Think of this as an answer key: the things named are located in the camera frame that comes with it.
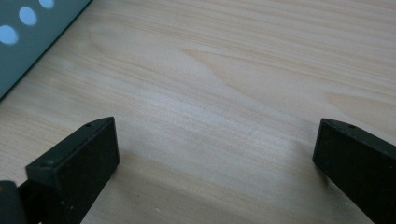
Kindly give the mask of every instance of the wooden table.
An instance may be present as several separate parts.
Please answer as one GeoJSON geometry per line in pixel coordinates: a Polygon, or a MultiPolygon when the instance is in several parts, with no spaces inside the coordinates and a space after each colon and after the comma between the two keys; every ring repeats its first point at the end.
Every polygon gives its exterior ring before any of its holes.
{"type": "Polygon", "coordinates": [[[0,104],[0,178],[114,116],[83,223],[371,223],[311,158],[321,118],[396,144],[394,0],[95,0],[0,104]]]}

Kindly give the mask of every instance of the black clamp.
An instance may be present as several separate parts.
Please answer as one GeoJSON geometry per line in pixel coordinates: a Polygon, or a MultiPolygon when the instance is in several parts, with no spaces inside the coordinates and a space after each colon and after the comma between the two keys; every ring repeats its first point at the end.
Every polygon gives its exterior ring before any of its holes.
{"type": "Polygon", "coordinates": [[[0,181],[0,223],[80,223],[119,163],[114,118],[85,124],[27,165],[21,186],[0,181]]]}
{"type": "Polygon", "coordinates": [[[396,223],[395,146],[356,126],[323,119],[313,161],[374,223],[396,223]]]}

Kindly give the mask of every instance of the black plastic block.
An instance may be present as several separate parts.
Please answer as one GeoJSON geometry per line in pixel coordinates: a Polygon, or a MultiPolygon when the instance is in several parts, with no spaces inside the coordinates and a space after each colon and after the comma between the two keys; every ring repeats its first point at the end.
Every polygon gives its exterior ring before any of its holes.
{"type": "Polygon", "coordinates": [[[0,223],[25,223],[20,194],[11,181],[0,181],[0,223]]]}
{"type": "Polygon", "coordinates": [[[323,119],[313,161],[374,223],[396,223],[396,147],[366,131],[323,119]]]}
{"type": "Polygon", "coordinates": [[[82,126],[26,166],[44,200],[46,223],[80,223],[117,168],[120,156],[113,118],[82,126]]]}

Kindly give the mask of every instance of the gray device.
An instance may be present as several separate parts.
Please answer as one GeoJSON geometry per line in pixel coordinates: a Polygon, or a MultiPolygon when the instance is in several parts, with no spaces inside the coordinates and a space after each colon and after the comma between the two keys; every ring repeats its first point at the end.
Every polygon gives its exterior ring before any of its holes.
{"type": "Polygon", "coordinates": [[[0,101],[91,0],[2,0],[0,101]]]}

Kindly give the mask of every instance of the white circle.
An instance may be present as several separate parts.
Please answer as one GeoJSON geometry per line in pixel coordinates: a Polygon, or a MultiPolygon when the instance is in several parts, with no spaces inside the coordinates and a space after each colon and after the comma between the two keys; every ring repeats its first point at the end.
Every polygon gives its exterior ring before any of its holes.
{"type": "Polygon", "coordinates": [[[46,9],[52,9],[54,3],[54,0],[39,0],[40,5],[46,9]]]}
{"type": "Polygon", "coordinates": [[[0,42],[7,45],[13,45],[18,42],[18,35],[14,28],[9,25],[0,26],[0,42]]]}
{"type": "Polygon", "coordinates": [[[35,12],[29,7],[22,7],[20,9],[20,19],[25,25],[32,26],[37,23],[35,12]]]}

